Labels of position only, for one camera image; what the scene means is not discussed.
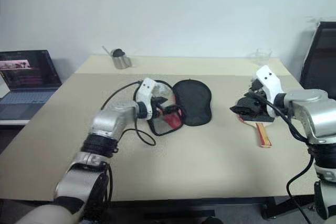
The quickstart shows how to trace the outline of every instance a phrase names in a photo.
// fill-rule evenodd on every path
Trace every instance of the beige tabletop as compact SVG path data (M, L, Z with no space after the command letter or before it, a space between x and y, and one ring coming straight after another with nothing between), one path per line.
M219 60L216 65L225 62ZM300 88L280 61L275 65L285 91ZM203 126L184 126L155 137L158 144L154 147L128 132L119 143L119 152L110 159L113 200L282 196L286 195L286 182L308 163L307 148L290 135L281 119L266 128L272 148L263 149L258 146L255 129L240 123L229 110L248 89L250 76L246 74L80 71L62 85L0 155L0 198L50 200L104 100L117 88L144 77L170 84L189 78L203 81L213 95L213 118ZM132 92L130 88L120 93L115 101L130 100ZM150 132L146 122L140 128ZM311 169L293 183L292 192L312 194L316 180Z

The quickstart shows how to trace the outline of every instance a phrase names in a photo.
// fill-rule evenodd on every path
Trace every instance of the ping pong paddle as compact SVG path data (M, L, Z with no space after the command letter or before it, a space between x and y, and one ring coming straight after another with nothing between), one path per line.
M256 110L259 104L256 104L255 101L250 98L242 98L237 102L237 106L247 106ZM266 112L260 112L255 116L241 114L238 115L238 119L258 130L261 147L270 148L272 146L265 127L271 125L274 122L274 118L271 118Z

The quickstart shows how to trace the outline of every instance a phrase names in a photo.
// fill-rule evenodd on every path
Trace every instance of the floor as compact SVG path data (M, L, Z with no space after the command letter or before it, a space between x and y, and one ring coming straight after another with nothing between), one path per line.
M16 136L18 131L0 130L0 154ZM283 197L277 198L277 202L284 200ZM22 216L33 210L33 206L22 204L21 202L12 200L0 200L0 224L14 224ZM186 211L186 210L214 210L216 218L222 220L223 223L306 223L299 211L292 212L277 219L266 221L260 215L260 205L212 205L190 208L113 208L109 211L109 221L112 224L152 224L158 223L144 220L144 214L148 212L171 212L171 211ZM316 212L305 209L312 223L320 224L324 221L317 215ZM188 218L188 219L165 219L165 224L199 224L205 218Z

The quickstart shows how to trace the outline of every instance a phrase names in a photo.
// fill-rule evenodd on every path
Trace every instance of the black rubber grip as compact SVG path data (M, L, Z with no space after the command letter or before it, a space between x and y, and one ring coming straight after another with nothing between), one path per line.
M118 141L105 136L90 134L84 141L81 151L111 158L114 153L118 152Z

